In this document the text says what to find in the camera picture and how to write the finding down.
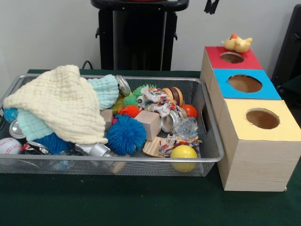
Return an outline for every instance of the metal mesh tray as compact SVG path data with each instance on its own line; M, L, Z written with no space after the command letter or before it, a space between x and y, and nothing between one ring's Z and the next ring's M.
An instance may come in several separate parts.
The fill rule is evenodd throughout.
M36 74L25 74L17 77L0 100L0 107L3 107L5 97L14 93L22 85L35 79L37 76ZM88 79L102 76L87 75L83 77ZM144 155L142 150L138 150L130 158L0 154L0 173L206 176L214 163L223 158L224 152L205 84L194 78L125 78L132 90L143 84L154 84L158 88L178 87L182 91L184 102L193 105L198 111L198 135L203 142L199 147L195 148L198 158L155 158ZM8 128L9 124L2 118L0 139L10 137ZM167 134L160 132L158 136L166 137ZM3 164L4 161L9 161L9 164ZM106 167L107 164L105 163L108 163L108 161L114 161L117 165L125 166L118 172L112 172ZM196 167L192 172L180 173L173 168L172 162L177 162L184 168L191 167L191 164L196 164Z

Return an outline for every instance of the rubber duck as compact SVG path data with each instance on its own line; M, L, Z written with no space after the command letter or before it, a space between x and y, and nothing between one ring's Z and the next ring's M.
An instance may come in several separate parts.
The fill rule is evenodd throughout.
M237 34L232 34L230 38L223 42L225 49L234 50L238 53L245 53L249 50L253 39L242 39Z

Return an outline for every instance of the black stand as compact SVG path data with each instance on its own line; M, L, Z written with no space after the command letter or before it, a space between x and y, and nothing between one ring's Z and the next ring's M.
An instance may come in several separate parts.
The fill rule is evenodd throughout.
M296 5L272 76L272 82L301 126L301 5Z
M91 0L99 8L102 69L170 71L177 15L189 0Z

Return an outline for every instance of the cream knitted blanket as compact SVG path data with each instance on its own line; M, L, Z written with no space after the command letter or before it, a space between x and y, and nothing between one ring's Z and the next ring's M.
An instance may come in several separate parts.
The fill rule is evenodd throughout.
M60 66L25 84L4 100L42 119L61 139L77 144L104 143L105 121L92 85L74 65Z

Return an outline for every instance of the wooden block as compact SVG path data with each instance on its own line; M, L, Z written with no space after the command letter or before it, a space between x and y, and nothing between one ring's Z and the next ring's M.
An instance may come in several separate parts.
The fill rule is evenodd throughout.
M155 112L141 111L136 117L146 130L146 139L152 141L161 131L160 115Z
M104 118L105 121L105 132L109 130L112 126L112 117L113 117L113 110L112 109L105 109L100 111L100 115Z
M264 70L214 69L209 96L217 122L224 98L281 100Z
M284 101L225 99L219 130L226 191L284 191L301 156L301 130Z
M164 155L158 152L161 139L162 138L160 137L156 137L153 141L146 141L143 148L143 153L152 157L165 158Z
M212 69L262 70L258 59L251 49L245 53L237 53L222 46L206 46L205 50Z
M115 154L114 152L110 152L110 154L114 157L122 157L120 155ZM114 167L110 168L110 171L114 174L119 173L125 166L127 162L125 161L115 161L114 162Z
M213 73L213 70L212 70L212 66L210 64L210 59L208 57L206 49L204 49L200 79L205 82L208 91L210 89L212 73Z

